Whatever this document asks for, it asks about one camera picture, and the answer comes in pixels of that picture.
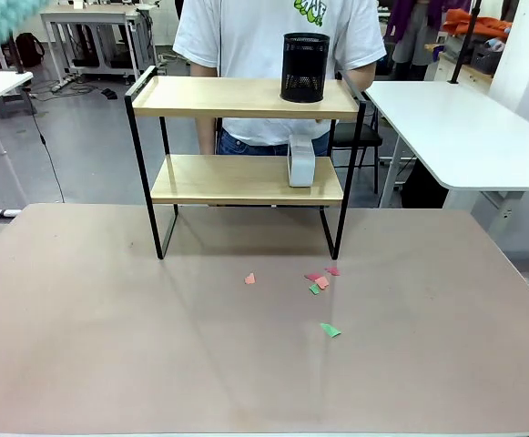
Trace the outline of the person in white t-shirt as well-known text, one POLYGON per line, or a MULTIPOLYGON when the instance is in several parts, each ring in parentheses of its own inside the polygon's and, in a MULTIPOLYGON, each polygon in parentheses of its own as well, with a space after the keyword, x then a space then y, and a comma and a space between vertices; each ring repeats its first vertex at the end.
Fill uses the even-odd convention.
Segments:
MULTIPOLYGON (((173 49, 218 77, 278 78, 287 33, 330 38, 328 76, 386 54, 376 0, 184 0, 173 49)), ((291 135, 306 135, 324 157, 330 129, 328 120, 226 118, 215 154, 282 156, 291 135)))

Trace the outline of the person's right forearm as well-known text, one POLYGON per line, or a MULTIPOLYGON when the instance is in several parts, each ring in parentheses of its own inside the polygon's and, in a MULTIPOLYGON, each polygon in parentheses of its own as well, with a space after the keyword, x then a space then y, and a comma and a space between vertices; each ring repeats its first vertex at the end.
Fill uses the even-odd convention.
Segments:
MULTIPOLYGON (((191 63, 190 75, 193 77, 218 77, 219 73, 216 68, 191 63)), ((214 117, 196 118, 199 151, 202 155, 214 155, 216 153, 216 126, 217 121, 214 117)))

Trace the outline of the black clamp pole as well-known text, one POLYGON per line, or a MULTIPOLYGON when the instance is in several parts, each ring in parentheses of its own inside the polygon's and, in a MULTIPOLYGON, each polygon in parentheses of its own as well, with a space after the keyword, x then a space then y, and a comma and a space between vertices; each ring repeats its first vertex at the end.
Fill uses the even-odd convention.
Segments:
POLYGON ((466 32, 466 34, 464 36, 464 39, 463 39, 463 45, 461 47, 461 51, 460 51, 460 53, 458 55, 458 58, 456 60, 455 67, 454 67, 454 70, 453 70, 453 75, 452 75, 451 79, 449 80, 449 83, 452 84, 452 85, 456 85, 458 83, 458 77, 459 77, 461 69, 463 67, 464 59, 466 57, 466 53, 468 51, 468 47, 469 47, 469 45, 471 43, 473 30, 474 30, 478 15, 480 13, 481 3, 482 3, 482 0, 474 0, 473 7, 471 9, 471 18, 470 18, 470 21, 469 21, 467 32, 466 32))

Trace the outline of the black backpack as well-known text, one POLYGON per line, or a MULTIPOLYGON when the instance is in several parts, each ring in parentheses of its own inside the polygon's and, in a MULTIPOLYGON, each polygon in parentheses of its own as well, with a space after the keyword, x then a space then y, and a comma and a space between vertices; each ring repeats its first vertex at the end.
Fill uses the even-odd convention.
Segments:
POLYGON ((19 34, 15 39, 15 44, 24 68, 38 66, 42 63, 45 49, 33 34, 19 34))

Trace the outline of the background person in purple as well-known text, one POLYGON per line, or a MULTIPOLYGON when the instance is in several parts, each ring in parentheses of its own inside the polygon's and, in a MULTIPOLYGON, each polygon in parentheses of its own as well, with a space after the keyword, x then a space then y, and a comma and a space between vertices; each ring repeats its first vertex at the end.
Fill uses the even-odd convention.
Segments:
POLYGON ((386 35, 395 42, 394 81, 423 81, 432 54, 425 48, 437 41, 445 0, 396 0, 386 35))

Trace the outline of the large white side table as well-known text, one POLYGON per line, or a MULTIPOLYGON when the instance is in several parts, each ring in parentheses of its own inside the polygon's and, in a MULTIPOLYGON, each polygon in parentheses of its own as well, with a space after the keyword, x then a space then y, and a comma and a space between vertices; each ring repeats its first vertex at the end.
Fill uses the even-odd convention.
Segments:
POLYGON ((447 188, 446 209, 473 211, 479 197, 499 210, 498 236, 529 192, 529 122, 485 94, 443 81, 377 81, 367 90, 398 135, 380 208, 388 208, 409 148, 447 188))

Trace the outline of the white background desk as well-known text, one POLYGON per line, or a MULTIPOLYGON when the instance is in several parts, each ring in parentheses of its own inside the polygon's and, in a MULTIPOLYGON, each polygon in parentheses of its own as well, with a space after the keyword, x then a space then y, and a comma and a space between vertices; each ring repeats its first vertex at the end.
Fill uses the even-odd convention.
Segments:
POLYGON ((68 0, 40 12, 58 86, 79 75, 139 77, 157 62, 150 11, 126 0, 68 0))

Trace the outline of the black mesh pen cup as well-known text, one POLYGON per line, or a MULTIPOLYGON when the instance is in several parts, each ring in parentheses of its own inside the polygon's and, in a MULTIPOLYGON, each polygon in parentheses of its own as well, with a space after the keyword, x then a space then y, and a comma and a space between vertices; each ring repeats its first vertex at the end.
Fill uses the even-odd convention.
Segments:
POLYGON ((317 33, 284 35, 280 97, 311 104, 323 99, 330 38, 317 33))

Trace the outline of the dark storage basket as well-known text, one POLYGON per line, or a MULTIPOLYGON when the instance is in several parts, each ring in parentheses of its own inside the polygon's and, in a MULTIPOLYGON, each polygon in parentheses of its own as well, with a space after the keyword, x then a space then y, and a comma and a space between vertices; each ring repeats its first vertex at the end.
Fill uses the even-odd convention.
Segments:
POLYGON ((486 75, 493 75, 497 70, 504 49, 505 42, 497 38, 476 43, 473 46, 471 67, 486 75))

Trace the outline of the white grey box device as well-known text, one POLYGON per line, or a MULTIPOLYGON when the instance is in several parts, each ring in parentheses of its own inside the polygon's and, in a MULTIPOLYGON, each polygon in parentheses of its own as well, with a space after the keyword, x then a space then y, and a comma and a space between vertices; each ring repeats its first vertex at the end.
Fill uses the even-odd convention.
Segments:
POLYGON ((310 188, 315 174, 316 156, 311 139, 291 135, 288 145, 288 178, 293 188, 310 188))

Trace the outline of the person's left forearm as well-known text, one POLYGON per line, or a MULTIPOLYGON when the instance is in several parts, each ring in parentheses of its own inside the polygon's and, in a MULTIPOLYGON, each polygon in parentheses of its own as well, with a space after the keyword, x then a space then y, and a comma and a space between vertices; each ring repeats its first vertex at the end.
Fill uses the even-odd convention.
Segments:
POLYGON ((364 92, 372 85, 376 77, 376 66, 377 63, 373 62, 349 70, 342 67, 340 71, 345 73, 345 76, 350 79, 356 90, 364 92))

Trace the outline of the wooden shelf with black frame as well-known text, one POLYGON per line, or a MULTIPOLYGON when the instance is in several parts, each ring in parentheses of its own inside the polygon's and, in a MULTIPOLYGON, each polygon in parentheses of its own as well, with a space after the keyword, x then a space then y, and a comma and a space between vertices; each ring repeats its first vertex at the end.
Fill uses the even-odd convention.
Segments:
POLYGON ((170 223, 161 233, 155 207, 199 204, 316 207, 331 257, 339 257, 366 107, 348 76, 326 81, 320 102, 293 103, 281 98, 277 79, 161 76, 151 66, 124 101, 158 259, 165 257, 175 225, 170 223), (138 117, 155 117, 160 125, 164 160, 153 181, 148 179, 138 117), (284 158, 171 155, 169 117, 352 121, 355 138, 348 177, 340 183, 331 160, 317 158, 312 186, 292 188, 284 158))

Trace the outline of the black folding chair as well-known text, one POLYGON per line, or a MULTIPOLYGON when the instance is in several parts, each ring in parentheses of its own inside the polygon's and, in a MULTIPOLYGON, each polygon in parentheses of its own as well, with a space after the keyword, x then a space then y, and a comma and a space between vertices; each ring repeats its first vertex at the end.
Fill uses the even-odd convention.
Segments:
MULTIPOLYGON (((379 133, 379 115, 377 110, 373 109, 370 116, 370 122, 364 123, 361 128, 358 149, 360 156, 356 161, 356 168, 372 169, 372 188, 373 193, 377 194, 379 189, 379 148, 383 144, 383 139, 379 133), (372 163, 365 164, 364 159, 369 149, 372 150, 372 163)), ((340 123, 335 127, 330 156, 333 155, 334 151, 352 151, 355 129, 354 123, 340 123)))

